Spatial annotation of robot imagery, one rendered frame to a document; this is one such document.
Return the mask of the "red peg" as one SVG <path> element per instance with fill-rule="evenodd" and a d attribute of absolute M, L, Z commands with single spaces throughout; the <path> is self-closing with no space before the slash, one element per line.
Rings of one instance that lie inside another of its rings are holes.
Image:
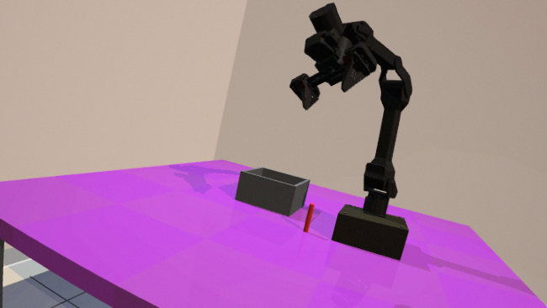
<path fill-rule="evenodd" d="M 307 213 L 307 217 L 306 217 L 306 221 L 305 221 L 304 232 L 309 232 L 309 228 L 310 228 L 310 224 L 311 224 L 311 218 L 312 218 L 312 215 L 313 215 L 314 208 L 315 208 L 315 205 L 310 204 L 309 210 L 308 210 L 308 213 Z"/>

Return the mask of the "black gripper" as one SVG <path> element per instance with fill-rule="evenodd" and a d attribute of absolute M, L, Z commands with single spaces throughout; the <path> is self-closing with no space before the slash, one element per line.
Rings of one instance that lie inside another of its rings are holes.
<path fill-rule="evenodd" d="M 347 92 L 370 73 L 376 72 L 377 61 L 366 44 L 358 42 L 347 49 L 340 47 L 340 59 L 329 56 L 316 66 L 319 71 L 316 74 L 309 77 L 303 73 L 291 81 L 289 87 L 302 100 L 305 110 L 319 100 L 318 85 L 328 82 L 332 86 L 342 81 L 341 89 Z"/>

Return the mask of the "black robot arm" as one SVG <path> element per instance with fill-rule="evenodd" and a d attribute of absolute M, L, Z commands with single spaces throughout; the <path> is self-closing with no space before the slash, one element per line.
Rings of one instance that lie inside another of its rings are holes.
<path fill-rule="evenodd" d="M 316 34 L 305 40 L 304 52 L 316 61 L 315 67 L 327 59 L 335 56 L 340 59 L 342 51 L 362 42 L 380 65 L 380 100 L 384 106 L 383 118 L 380 126 L 380 137 L 374 160 L 365 165 L 363 211 L 366 215 L 375 215 L 385 218 L 390 199 L 395 199 L 398 193 L 394 179 L 395 168 L 392 157 L 395 150 L 395 141 L 401 118 L 401 111 L 409 104 L 412 95 L 412 81 L 409 73 L 402 64 L 400 56 L 396 56 L 374 36 L 374 31 L 364 21 L 342 23 L 335 3 L 327 3 L 325 7 L 313 11 L 310 15 Z M 388 80 L 388 70 L 394 70 L 401 80 Z M 378 190 L 385 191 L 386 193 Z"/>

